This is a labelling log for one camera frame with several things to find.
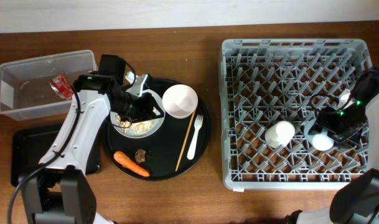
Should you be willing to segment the light blue cup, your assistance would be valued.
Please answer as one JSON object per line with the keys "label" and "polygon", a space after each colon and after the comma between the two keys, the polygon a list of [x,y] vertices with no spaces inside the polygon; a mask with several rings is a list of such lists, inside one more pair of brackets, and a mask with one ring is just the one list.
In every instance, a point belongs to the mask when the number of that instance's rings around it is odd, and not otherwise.
{"label": "light blue cup", "polygon": [[310,120],[304,127],[304,136],[311,145],[319,151],[329,150],[334,146],[334,140],[328,137],[327,130],[311,133],[311,128],[315,124],[316,119]]}

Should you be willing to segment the wooden chopstick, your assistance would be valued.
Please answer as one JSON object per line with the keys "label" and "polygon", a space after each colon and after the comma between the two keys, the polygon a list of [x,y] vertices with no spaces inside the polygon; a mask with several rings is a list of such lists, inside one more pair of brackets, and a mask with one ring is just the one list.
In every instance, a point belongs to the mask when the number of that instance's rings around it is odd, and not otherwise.
{"label": "wooden chopstick", "polygon": [[179,165],[180,165],[180,162],[181,162],[181,159],[182,159],[182,155],[184,153],[184,149],[185,149],[188,137],[189,137],[190,129],[191,129],[191,126],[192,126],[192,123],[193,123],[193,120],[194,120],[195,112],[196,112],[196,109],[193,111],[193,113],[192,113],[192,115],[190,117],[189,125],[188,125],[187,131],[185,133],[184,142],[182,144],[182,148],[180,150],[179,158],[177,160],[177,164],[176,164],[176,167],[175,167],[175,171],[176,172],[178,171],[178,168],[179,168]]}

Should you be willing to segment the white paper cup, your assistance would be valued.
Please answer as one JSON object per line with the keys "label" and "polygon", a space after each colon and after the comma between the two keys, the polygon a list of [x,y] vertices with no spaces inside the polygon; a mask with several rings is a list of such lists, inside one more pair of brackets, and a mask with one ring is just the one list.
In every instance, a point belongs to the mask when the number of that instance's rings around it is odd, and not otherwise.
{"label": "white paper cup", "polygon": [[288,121],[279,121],[265,133],[265,141],[272,148],[286,146],[294,137],[295,128]]}

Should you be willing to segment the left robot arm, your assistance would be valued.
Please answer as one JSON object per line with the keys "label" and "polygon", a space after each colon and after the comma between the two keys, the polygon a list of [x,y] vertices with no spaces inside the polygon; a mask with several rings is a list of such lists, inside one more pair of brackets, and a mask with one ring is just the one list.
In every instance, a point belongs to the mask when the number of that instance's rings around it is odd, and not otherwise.
{"label": "left robot arm", "polygon": [[22,195],[29,223],[108,223],[96,207],[86,179],[87,161],[95,138],[110,113],[132,123],[164,116],[148,92],[152,77],[135,75],[121,86],[115,75],[80,75],[72,85],[74,97],[68,115],[38,168],[25,176],[9,202],[12,222],[16,196]]}

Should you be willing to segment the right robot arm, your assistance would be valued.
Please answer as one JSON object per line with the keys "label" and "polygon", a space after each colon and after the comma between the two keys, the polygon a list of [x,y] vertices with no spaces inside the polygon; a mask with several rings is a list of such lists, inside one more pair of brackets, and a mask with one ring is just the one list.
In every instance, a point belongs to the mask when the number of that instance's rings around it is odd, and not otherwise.
{"label": "right robot arm", "polygon": [[318,110],[305,125],[304,135],[316,149],[330,149],[364,126],[368,126],[365,173],[340,189],[329,207],[295,211],[285,223],[379,223],[379,68],[359,73],[348,100],[337,108]]}

